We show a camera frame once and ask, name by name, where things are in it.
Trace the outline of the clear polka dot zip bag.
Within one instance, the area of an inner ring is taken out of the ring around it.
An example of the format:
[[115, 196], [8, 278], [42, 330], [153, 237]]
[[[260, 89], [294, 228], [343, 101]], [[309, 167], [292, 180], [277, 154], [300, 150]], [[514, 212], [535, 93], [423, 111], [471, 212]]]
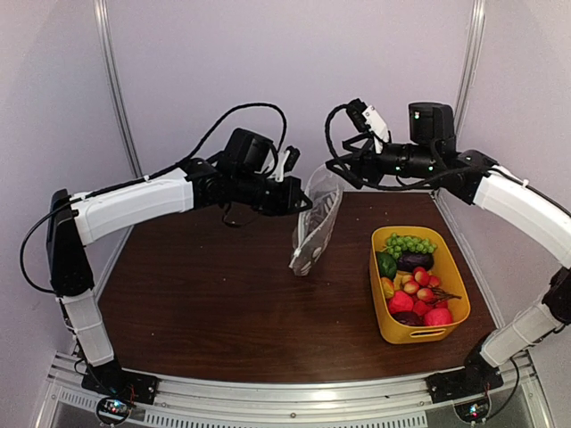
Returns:
[[299, 214], [293, 233], [289, 268], [295, 276], [307, 276], [325, 253], [331, 240], [344, 191], [344, 181], [325, 166], [317, 168], [305, 189], [313, 206]]

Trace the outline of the green toy cucumber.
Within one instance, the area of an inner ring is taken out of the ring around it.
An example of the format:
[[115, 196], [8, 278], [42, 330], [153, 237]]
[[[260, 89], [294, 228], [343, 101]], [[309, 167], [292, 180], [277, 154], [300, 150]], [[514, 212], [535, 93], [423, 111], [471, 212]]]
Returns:
[[313, 199], [313, 207], [308, 215], [309, 230], [316, 229], [334, 208], [337, 192], [318, 192]]

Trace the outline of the green toy pepper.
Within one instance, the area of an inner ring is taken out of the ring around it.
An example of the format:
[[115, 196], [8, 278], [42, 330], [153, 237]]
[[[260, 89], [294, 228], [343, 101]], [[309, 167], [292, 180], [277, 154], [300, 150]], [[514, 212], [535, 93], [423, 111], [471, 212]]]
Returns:
[[391, 281], [397, 275], [397, 263], [396, 260], [387, 252], [377, 251], [376, 252], [377, 268], [380, 277], [385, 277]]

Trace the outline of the purple toy eggplant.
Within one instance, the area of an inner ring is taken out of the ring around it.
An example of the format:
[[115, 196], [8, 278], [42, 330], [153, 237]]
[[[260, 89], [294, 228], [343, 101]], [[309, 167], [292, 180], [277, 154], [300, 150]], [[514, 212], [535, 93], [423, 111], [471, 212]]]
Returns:
[[415, 253], [405, 251], [396, 261], [397, 268], [404, 272], [413, 272], [415, 268], [430, 270], [434, 266], [431, 253]]

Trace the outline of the red toy strawberry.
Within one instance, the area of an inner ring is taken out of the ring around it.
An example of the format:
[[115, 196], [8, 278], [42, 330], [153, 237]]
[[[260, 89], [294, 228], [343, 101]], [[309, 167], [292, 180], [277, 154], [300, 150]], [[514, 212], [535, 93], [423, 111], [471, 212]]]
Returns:
[[387, 300], [387, 308], [391, 315], [401, 312], [411, 312], [414, 307], [414, 300], [403, 291], [397, 291], [393, 297]]

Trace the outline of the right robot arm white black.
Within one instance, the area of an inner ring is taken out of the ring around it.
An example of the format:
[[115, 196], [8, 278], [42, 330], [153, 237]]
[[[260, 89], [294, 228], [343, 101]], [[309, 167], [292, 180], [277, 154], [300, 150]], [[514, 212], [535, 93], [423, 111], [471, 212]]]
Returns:
[[475, 150], [459, 152], [452, 107], [416, 102], [408, 107], [410, 142], [393, 142], [377, 110], [354, 99], [336, 106], [325, 120], [327, 168], [357, 189], [391, 192], [386, 176], [412, 179], [410, 190], [444, 189], [509, 222], [560, 264], [549, 290], [509, 324], [490, 333], [467, 358], [457, 384], [478, 392], [492, 369], [570, 324], [570, 213], [495, 159]]

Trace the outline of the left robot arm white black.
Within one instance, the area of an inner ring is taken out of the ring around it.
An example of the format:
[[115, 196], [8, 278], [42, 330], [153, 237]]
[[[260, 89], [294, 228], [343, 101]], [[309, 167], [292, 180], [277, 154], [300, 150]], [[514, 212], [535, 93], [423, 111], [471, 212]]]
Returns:
[[90, 193], [52, 198], [46, 237], [50, 284], [95, 383], [110, 396], [128, 388], [95, 301], [93, 273], [85, 249], [114, 232], [148, 220], [210, 206], [242, 204], [266, 217], [309, 210], [302, 181], [291, 176], [299, 151], [278, 152], [267, 137], [235, 129], [226, 147], [204, 160], [189, 157], [150, 176]]

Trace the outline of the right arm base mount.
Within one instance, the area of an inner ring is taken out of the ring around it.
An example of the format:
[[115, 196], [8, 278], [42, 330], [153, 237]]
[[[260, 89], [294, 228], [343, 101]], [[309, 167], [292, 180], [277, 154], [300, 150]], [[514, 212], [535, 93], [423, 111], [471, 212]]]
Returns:
[[426, 386], [434, 404], [485, 394], [503, 384], [498, 368], [481, 365], [466, 365], [449, 372], [431, 374], [426, 378]]

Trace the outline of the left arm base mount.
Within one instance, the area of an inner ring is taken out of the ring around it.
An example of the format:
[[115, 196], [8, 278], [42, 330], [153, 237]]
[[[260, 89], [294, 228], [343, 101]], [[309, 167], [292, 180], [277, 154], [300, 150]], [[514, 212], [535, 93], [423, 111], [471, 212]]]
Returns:
[[112, 361], [102, 366], [88, 365], [81, 387], [128, 403], [152, 405], [158, 382], [154, 375], [131, 372]]

